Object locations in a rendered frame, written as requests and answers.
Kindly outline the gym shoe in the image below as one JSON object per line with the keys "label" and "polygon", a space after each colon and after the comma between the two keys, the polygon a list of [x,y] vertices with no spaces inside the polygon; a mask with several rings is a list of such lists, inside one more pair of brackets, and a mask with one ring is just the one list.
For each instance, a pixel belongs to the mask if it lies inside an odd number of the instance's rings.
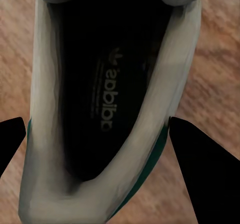
{"label": "gym shoe", "polygon": [[23,224],[106,224],[160,158],[201,0],[36,0]]}

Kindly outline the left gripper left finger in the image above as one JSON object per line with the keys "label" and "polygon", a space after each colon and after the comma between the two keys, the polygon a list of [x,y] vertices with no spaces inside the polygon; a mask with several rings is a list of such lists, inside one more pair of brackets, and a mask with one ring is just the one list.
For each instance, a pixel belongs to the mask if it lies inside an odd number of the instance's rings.
{"label": "left gripper left finger", "polygon": [[26,136],[21,117],[0,122],[0,177]]}

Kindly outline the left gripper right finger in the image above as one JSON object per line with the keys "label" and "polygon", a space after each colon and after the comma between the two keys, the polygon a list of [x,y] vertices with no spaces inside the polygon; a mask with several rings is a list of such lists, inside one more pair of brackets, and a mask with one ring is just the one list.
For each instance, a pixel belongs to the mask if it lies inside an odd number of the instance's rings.
{"label": "left gripper right finger", "polygon": [[240,161],[186,120],[169,135],[198,224],[240,224]]}

